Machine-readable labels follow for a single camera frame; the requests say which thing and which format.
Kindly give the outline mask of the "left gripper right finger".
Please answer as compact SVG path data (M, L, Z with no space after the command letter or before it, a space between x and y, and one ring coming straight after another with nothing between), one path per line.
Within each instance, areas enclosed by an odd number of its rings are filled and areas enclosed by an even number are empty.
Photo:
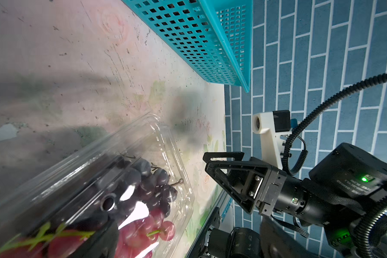
M260 246L264 258L309 258L310 253L268 217L260 224Z

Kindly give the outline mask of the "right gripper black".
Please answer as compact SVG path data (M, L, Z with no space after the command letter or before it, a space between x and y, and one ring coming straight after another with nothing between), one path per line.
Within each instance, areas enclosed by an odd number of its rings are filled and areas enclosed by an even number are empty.
M325 226L342 209L340 204L324 200L323 189L310 179L299 180L281 170L272 171L272 166L262 161L242 161L244 155L244 152L205 152L203 161L208 175L245 212L251 213L257 207L262 216L283 212L298 218L304 226Z

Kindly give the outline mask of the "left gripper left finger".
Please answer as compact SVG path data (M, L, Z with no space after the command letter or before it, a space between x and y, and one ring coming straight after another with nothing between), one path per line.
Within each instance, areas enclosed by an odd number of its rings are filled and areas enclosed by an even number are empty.
M119 241L119 230L115 220L108 222L86 240L69 258L113 258Z

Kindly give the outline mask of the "red grape bunch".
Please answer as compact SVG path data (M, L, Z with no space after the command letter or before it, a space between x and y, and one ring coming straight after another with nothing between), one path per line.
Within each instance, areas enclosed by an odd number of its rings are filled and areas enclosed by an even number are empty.
M33 235L15 236L1 246L0 258L68 258L108 220L106 215L101 215L75 226L60 225L55 230L46 223ZM154 211L118 230L119 241L114 258L150 258L159 239L169 242L176 234L173 222L165 220L162 212Z

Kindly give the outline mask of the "clear clamshell container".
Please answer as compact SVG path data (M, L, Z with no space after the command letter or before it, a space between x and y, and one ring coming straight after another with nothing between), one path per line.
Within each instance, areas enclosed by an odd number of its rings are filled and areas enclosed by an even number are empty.
M138 202L130 216L123 218L103 212L97 202L105 190L96 183L105 168L117 157L132 162L140 158L170 173L170 182L180 178L178 197L171 204L165 220L176 227L174 239L158 240L151 258L171 257L193 212L194 194L170 127L154 114L146 114L117 132L108 135L78 153L71 155L16 190L0 204L0 247L13 237L28 237L46 223L51 230L60 225L75 226L79 222L106 215L121 229L150 213L147 205Z

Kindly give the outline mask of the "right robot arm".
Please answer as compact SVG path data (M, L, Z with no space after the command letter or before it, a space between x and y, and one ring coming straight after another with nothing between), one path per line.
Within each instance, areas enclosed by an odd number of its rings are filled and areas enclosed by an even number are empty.
M308 238L306 227L325 230L331 248L345 258L387 258L387 163L349 143L337 146L309 172L296 177L307 157L303 149L289 166L295 139L325 110L361 90L387 83L387 73L336 93L296 127L288 110L253 116L262 157L243 152L206 152L205 171L247 213L258 211L258 232L236 227L211 229L207 252L216 258L311 258L287 230Z

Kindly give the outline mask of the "dark purple grape bunch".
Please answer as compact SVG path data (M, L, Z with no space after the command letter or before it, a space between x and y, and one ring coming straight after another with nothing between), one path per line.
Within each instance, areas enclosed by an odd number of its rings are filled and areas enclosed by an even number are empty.
M126 218L142 202L149 211L162 212L167 218L178 197L176 187L183 183L183 178L171 183L170 173L143 158L132 162L119 156L96 183L98 189L105 190L97 204L103 212Z

